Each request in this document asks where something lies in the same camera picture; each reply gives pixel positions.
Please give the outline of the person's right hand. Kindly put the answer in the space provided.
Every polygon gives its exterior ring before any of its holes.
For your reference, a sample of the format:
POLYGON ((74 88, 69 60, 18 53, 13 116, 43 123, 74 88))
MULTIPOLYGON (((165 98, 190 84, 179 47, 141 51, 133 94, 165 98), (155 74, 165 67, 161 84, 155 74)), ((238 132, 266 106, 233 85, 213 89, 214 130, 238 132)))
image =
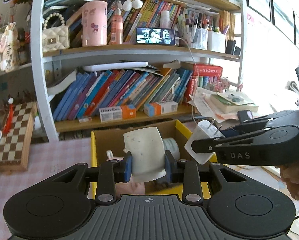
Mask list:
POLYGON ((299 161, 279 166, 280 176, 291 196, 295 200, 299 200, 299 161))

